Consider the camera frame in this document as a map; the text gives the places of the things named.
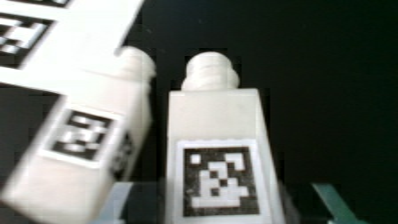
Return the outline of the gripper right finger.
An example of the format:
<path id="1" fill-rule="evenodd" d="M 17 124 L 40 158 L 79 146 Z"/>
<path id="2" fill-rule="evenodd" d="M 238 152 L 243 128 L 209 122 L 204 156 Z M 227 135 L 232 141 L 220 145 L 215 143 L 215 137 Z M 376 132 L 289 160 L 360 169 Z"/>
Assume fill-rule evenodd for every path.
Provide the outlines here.
<path id="1" fill-rule="evenodd" d="M 312 188 L 332 215 L 326 224 L 369 224 L 357 218 L 334 186 L 328 183 L 312 183 Z"/>

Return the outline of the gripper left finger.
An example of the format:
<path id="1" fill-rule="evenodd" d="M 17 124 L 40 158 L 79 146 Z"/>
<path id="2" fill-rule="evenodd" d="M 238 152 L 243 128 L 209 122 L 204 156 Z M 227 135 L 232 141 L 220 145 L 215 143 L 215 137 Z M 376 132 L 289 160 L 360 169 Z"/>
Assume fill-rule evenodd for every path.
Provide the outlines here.
<path id="1" fill-rule="evenodd" d="M 126 224 L 120 216 L 126 207 L 131 187 L 131 182 L 117 182 L 113 184 L 94 224 Z"/>

